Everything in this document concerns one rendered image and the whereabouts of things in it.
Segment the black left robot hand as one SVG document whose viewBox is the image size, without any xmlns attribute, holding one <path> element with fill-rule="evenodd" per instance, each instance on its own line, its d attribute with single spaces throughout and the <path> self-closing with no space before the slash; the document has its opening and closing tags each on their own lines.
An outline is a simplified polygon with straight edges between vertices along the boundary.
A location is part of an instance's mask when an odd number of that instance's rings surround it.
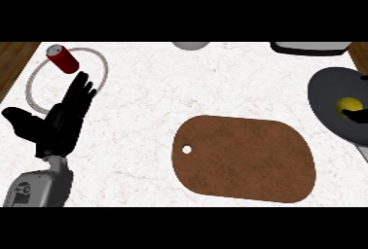
<svg viewBox="0 0 368 249">
<path fill-rule="evenodd" d="M 83 118 L 96 94 L 87 74 L 79 72 L 64 100 L 55 104 L 45 119 L 18 107 L 2 111 L 15 134 L 36 144 L 36 157 L 67 156 L 77 145 Z"/>
</svg>

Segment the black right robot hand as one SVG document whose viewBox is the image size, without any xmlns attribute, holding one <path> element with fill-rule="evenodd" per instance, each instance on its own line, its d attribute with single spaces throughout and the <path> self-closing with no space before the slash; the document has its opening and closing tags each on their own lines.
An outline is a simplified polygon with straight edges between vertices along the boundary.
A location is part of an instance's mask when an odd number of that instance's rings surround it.
<svg viewBox="0 0 368 249">
<path fill-rule="evenodd" d="M 358 124 L 368 124 L 368 75 L 364 75 L 349 89 L 349 96 L 356 98 L 364 105 L 359 111 L 343 110 L 345 117 Z"/>
</svg>

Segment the yellow lemon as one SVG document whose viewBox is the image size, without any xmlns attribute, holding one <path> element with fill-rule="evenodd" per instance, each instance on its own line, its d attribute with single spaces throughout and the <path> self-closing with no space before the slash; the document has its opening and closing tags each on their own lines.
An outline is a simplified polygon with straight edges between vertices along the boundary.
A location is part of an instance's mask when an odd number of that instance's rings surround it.
<svg viewBox="0 0 368 249">
<path fill-rule="evenodd" d="M 362 102 L 353 97 L 343 97 L 337 101 L 337 112 L 342 117 L 345 117 L 343 110 L 359 111 L 364 109 Z"/>
</svg>

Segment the dark grey pan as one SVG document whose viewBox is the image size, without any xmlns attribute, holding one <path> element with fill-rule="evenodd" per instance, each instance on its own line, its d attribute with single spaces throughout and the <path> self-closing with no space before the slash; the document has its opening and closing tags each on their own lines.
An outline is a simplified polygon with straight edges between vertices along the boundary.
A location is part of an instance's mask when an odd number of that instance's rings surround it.
<svg viewBox="0 0 368 249">
<path fill-rule="evenodd" d="M 343 67 L 319 70 L 308 84 L 312 111 L 325 128 L 356 146 L 368 161 L 368 124 L 358 124 L 342 115 L 339 101 L 346 97 L 358 99 L 368 109 L 368 76 Z"/>
</svg>

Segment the brown wooden cutting board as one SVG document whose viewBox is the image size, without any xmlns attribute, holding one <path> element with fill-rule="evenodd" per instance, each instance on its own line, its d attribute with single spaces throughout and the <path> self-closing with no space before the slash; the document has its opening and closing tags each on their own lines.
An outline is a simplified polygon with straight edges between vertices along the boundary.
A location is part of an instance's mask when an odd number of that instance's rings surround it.
<svg viewBox="0 0 368 249">
<path fill-rule="evenodd" d="M 317 170 L 308 143 L 284 123 L 197 116 L 173 143 L 185 187 L 209 196 L 294 203 L 309 196 Z"/>
</svg>

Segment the red can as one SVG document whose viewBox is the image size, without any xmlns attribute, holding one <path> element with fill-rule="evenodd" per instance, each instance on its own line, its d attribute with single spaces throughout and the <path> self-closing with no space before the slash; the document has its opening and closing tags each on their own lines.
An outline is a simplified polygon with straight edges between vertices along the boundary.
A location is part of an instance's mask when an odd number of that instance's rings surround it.
<svg viewBox="0 0 368 249">
<path fill-rule="evenodd" d="M 79 71 L 79 61 L 62 45 L 52 45 L 46 56 L 64 73 L 74 74 Z"/>
</svg>

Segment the black and white appliance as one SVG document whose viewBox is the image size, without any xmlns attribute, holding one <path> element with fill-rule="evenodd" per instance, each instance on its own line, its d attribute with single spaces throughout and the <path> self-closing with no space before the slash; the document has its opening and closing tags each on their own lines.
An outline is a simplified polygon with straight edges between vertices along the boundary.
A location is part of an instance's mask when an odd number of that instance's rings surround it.
<svg viewBox="0 0 368 249">
<path fill-rule="evenodd" d="M 342 55 L 349 45 L 351 42 L 272 42 L 271 48 L 277 53 L 331 56 Z"/>
</svg>

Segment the grey round object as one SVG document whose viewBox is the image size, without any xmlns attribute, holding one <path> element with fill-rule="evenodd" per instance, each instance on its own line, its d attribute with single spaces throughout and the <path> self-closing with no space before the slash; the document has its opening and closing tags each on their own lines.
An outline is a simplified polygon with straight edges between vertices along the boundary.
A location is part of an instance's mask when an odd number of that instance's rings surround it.
<svg viewBox="0 0 368 249">
<path fill-rule="evenodd" d="M 175 46 L 185 51 L 198 51 L 207 45 L 207 42 L 175 42 Z"/>
</svg>

